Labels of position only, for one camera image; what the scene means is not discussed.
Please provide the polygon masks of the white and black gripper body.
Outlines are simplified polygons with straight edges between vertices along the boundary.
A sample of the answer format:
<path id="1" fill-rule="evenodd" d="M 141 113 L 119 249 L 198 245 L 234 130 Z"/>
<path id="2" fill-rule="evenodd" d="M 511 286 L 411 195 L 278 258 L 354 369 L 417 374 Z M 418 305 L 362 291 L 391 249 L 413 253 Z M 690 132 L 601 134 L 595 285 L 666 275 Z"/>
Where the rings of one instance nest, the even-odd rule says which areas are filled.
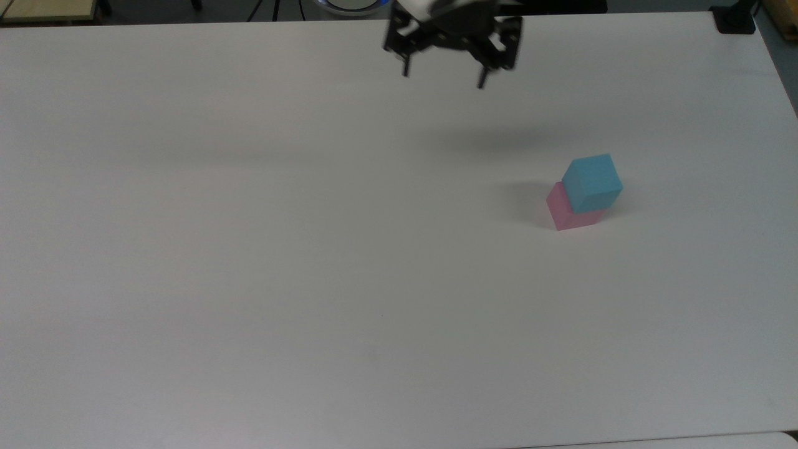
<path id="1" fill-rule="evenodd" d="M 471 39 L 485 31 L 495 18 L 499 1 L 394 1 L 392 12 L 407 12 L 421 36 L 443 35 L 446 38 Z M 402 29 L 411 43 L 411 25 Z"/>

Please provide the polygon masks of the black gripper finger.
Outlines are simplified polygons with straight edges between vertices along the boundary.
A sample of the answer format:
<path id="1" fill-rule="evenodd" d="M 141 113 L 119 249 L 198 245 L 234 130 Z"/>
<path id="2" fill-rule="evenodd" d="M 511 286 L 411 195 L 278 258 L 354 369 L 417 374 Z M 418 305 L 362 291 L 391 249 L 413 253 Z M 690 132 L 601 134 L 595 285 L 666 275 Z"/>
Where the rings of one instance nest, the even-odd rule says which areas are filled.
<path id="1" fill-rule="evenodd" d="M 383 42 L 383 49 L 393 53 L 402 61 L 402 76 L 410 76 L 411 50 L 410 41 L 402 34 L 402 29 L 411 25 L 411 16 L 407 12 L 391 12 L 388 18 L 387 34 Z"/>
<path id="2" fill-rule="evenodd" d="M 485 31 L 471 37 L 471 56 L 481 64 L 478 89 L 485 88 L 492 73 L 515 68 L 523 25 L 522 17 L 493 18 Z"/>

